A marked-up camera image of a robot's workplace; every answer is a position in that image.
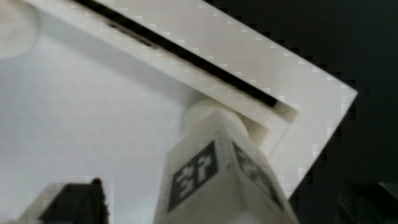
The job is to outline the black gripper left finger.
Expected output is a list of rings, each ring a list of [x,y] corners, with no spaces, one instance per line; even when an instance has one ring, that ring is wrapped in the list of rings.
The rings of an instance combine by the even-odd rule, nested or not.
[[[111,224],[102,179],[50,184],[17,224]]]

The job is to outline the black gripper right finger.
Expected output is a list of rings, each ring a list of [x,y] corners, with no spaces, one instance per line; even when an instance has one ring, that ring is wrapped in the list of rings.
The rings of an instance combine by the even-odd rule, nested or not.
[[[345,183],[336,224],[398,224],[398,182]]]

